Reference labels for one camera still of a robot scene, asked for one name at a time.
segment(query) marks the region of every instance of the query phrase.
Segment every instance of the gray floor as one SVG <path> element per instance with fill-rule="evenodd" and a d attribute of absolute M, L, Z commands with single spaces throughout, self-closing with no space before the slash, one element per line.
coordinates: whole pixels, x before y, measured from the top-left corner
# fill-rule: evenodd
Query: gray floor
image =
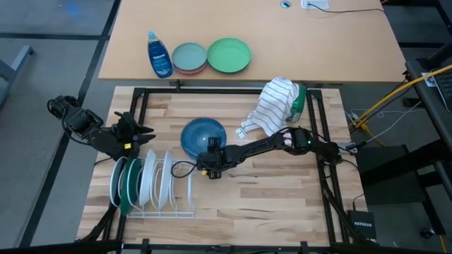
<path fill-rule="evenodd" d="M 0 32 L 78 33 L 99 35 L 113 0 L 0 0 Z M 433 8 L 386 7 L 389 20 L 399 41 L 446 42 L 446 28 Z M 45 103 L 57 95 L 76 95 L 85 77 L 97 42 L 66 40 L 0 39 L 0 59 L 11 63 L 20 48 L 30 44 L 35 55 L 27 60 L 9 98 L 0 111 L 0 248 L 16 246 L 25 221 L 37 197 L 43 176 L 48 170 L 62 131 Z M 432 53 L 425 49 L 404 49 L 406 59 Z M 105 118 L 116 85 L 150 85 L 146 82 L 105 82 L 97 78 L 98 68 L 85 98 L 84 107 Z M 152 85 L 167 85 L 165 82 Z M 366 109 L 393 87 L 380 85 L 340 85 L 347 111 Z M 406 96 L 415 97 L 412 91 Z M 401 102 L 386 111 L 405 111 Z M 393 123 L 400 114 L 387 113 L 369 122 L 374 133 Z M 362 133 L 352 135 L 354 141 L 366 140 Z M 387 145 L 407 144 L 415 149 L 437 138 L 423 112 L 408 114 L 381 139 Z M 37 228 L 33 245 L 65 243 L 74 240 L 86 193 L 93 171 L 96 151 L 70 143 L 61 164 L 54 188 Z M 448 232 L 452 221 L 447 212 L 451 202 L 441 186 L 429 189 L 441 220 Z M 419 236 L 429 222 L 419 203 L 373 205 L 379 243 L 420 250 L 440 251 L 438 238 L 425 240 Z M 452 246 L 451 238 L 446 242 Z"/>

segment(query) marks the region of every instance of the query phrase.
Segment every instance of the striped towel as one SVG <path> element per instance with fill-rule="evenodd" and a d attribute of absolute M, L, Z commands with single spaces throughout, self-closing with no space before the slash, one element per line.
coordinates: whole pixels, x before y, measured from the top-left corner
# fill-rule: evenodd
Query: striped towel
<path fill-rule="evenodd" d="M 285 119 L 290 115 L 292 103 L 298 97 L 298 85 L 291 80 L 277 77 L 266 84 L 259 96 L 257 108 L 242 122 L 245 133 L 262 128 L 267 136 L 287 127 Z"/>

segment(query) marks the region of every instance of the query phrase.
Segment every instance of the blue dish soap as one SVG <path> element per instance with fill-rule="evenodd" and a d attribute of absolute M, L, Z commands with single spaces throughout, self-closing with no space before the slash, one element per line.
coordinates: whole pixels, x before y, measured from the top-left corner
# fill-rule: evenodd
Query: blue dish soap
<path fill-rule="evenodd" d="M 167 78 L 172 75 L 170 55 L 153 31 L 148 32 L 148 54 L 150 65 L 159 78 Z"/>

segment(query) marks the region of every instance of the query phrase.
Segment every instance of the teal plate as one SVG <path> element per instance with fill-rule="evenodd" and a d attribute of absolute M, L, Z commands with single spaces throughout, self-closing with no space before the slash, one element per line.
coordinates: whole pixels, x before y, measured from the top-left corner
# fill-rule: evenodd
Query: teal plate
<path fill-rule="evenodd" d="M 124 180 L 121 188 L 121 215 L 128 215 L 138 200 L 138 175 L 140 174 L 141 160 L 127 160 Z"/>
<path fill-rule="evenodd" d="M 183 43 L 172 52 L 172 63 L 183 71 L 193 71 L 207 60 L 207 53 L 203 46 L 194 43 Z"/>
<path fill-rule="evenodd" d="M 251 50 L 245 42 L 223 38 L 214 42 L 207 51 L 207 61 L 217 71 L 236 73 L 248 66 Z"/>

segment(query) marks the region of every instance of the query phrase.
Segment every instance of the wooden table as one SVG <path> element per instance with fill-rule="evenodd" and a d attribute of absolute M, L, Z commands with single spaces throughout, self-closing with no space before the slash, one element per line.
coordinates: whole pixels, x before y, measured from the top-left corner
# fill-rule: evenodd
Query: wooden table
<path fill-rule="evenodd" d="M 396 82 L 405 70 L 402 52 L 380 11 L 323 13 L 299 0 L 123 0 L 99 78 L 158 80 L 147 53 L 153 30 L 169 53 L 185 42 L 206 49 L 223 37 L 246 42 L 249 66 L 234 75 L 207 67 L 198 75 L 174 73 L 168 80 L 291 80 L 356 83 Z M 379 0 L 330 1 L 330 11 L 382 8 Z"/>
<path fill-rule="evenodd" d="M 133 87 L 116 87 L 107 126 L 117 122 L 114 111 L 129 110 L 132 92 Z M 325 89 L 322 93 L 331 139 L 350 141 L 339 90 Z M 170 150 L 174 157 L 186 158 L 180 148 L 180 133 L 197 117 L 217 119 L 226 129 L 228 144 L 242 145 L 264 138 L 262 130 L 252 131 L 242 140 L 234 132 L 256 108 L 257 99 L 258 95 L 151 94 L 144 125 L 154 128 L 157 137 L 141 147 L 141 156 L 153 149 L 158 157 Z M 298 125 L 310 128 L 307 108 Z M 97 160 L 105 157 L 100 154 Z M 355 162 L 354 157 L 343 157 Z M 107 210 L 113 164 L 104 162 L 94 169 L 78 230 L 80 238 L 88 234 Z M 352 199 L 363 193 L 359 173 L 346 162 L 339 164 L 337 170 L 344 207 L 348 210 Z M 149 238 L 150 243 L 161 244 L 299 246 L 300 241 L 307 241 L 310 246 L 329 245 L 314 153 L 292 156 L 283 151 L 268 152 L 248 158 L 214 181 L 195 171 L 193 188 L 195 219 L 127 219 L 125 243 L 141 243 L 143 238 Z M 366 210 L 364 197 L 358 198 L 356 204 L 358 210 Z M 333 220 L 336 237 L 340 239 L 334 212 Z"/>

